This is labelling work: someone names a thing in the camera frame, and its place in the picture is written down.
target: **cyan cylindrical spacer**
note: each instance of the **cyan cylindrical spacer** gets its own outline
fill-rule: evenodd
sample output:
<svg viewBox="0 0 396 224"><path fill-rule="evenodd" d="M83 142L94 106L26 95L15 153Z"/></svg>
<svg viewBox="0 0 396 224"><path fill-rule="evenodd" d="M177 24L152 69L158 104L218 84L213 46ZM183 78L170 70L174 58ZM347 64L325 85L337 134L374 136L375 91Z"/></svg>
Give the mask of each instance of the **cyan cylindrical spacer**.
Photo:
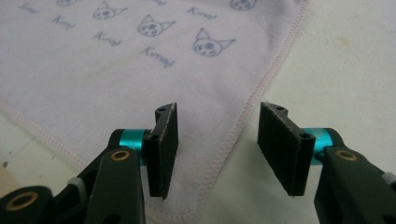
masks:
<svg viewBox="0 0 396 224"><path fill-rule="evenodd" d="M145 166L146 161L143 160L143 137L146 129L125 129L120 138L120 147L129 147L134 149L139 156L140 166Z"/></svg>
<svg viewBox="0 0 396 224"><path fill-rule="evenodd" d="M317 140L315 141L314 154L312 156L311 165L321 165L318 158L324 154L325 147L332 147L332 138L323 128L303 128L306 133L313 134Z"/></svg>

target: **white table surface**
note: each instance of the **white table surface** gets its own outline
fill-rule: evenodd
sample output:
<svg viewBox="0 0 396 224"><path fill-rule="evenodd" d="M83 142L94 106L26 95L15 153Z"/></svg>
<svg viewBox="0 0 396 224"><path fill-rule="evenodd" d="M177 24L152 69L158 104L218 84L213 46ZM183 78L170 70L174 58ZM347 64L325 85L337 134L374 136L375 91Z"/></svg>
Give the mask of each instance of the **white table surface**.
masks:
<svg viewBox="0 0 396 224"><path fill-rule="evenodd" d="M348 147L396 174L395 96L396 1L312 0L261 101L285 106L302 128L334 128ZM321 166L311 166L304 197L287 196L256 144L258 118L259 103L199 223L318 223L313 201ZM78 174L5 114L0 162L21 186L44 185L54 194Z"/></svg>

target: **printed cat face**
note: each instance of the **printed cat face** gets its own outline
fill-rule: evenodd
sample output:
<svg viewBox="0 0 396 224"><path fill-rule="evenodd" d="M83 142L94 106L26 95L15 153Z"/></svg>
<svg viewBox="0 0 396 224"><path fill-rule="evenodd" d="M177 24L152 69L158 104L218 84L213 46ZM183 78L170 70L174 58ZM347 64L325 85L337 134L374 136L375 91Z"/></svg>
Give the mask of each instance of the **printed cat face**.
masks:
<svg viewBox="0 0 396 224"><path fill-rule="evenodd" d="M148 15L139 25L137 30L140 34L145 36L156 36L162 33L164 30L168 29L173 23L175 22L170 21L159 23L152 19L150 15Z"/></svg>
<svg viewBox="0 0 396 224"><path fill-rule="evenodd" d="M107 2L103 2L102 5L99 6L99 8L97 8L95 12L93 12L93 17L99 21L108 20L120 14L123 10L126 9L127 8L110 8L107 5Z"/></svg>
<svg viewBox="0 0 396 224"><path fill-rule="evenodd" d="M234 40L215 40L210 38L209 34L201 29L196 41L193 44L195 52L204 57L215 57L219 55L224 49L230 46Z"/></svg>
<svg viewBox="0 0 396 224"><path fill-rule="evenodd" d="M56 1L56 4L58 4L60 7L70 7L78 1L79 0L58 0Z"/></svg>
<svg viewBox="0 0 396 224"><path fill-rule="evenodd" d="M249 10L254 7L257 0L232 0L230 6L236 10Z"/></svg>

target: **screw hole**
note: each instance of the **screw hole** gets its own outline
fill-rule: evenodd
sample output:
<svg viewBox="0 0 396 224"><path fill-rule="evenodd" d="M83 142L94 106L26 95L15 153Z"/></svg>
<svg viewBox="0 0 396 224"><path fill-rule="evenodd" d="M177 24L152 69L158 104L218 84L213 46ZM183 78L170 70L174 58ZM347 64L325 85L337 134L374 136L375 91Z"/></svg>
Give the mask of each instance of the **screw hole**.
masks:
<svg viewBox="0 0 396 224"><path fill-rule="evenodd" d="M16 197L14 197L11 201L7 203L6 209L8 211L18 211L21 210L30 204L34 203L38 198L38 193L34 191L29 191L22 193Z"/></svg>
<svg viewBox="0 0 396 224"><path fill-rule="evenodd" d="M129 151L116 151L113 154L111 154L111 160L113 161L123 161L129 157L130 153Z"/></svg>
<svg viewBox="0 0 396 224"><path fill-rule="evenodd" d="M121 222L121 217L118 214L111 214L105 217L103 224L117 224Z"/></svg>
<svg viewBox="0 0 396 224"><path fill-rule="evenodd" d="M358 159L355 154L345 150L338 150L335 152L335 154L346 161L356 161Z"/></svg>
<svg viewBox="0 0 396 224"><path fill-rule="evenodd" d="M382 219L384 219L388 224L396 224L396 217L382 216Z"/></svg>

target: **white towel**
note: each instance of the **white towel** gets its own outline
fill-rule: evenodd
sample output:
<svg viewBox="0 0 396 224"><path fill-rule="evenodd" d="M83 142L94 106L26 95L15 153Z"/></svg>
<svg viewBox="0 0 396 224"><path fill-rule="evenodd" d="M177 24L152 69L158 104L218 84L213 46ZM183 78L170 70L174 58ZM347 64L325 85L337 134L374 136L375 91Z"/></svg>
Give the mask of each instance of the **white towel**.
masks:
<svg viewBox="0 0 396 224"><path fill-rule="evenodd" d="M168 198L147 214L192 223L280 66L307 0L0 1L0 106L82 169L115 129L176 102Z"/></svg>

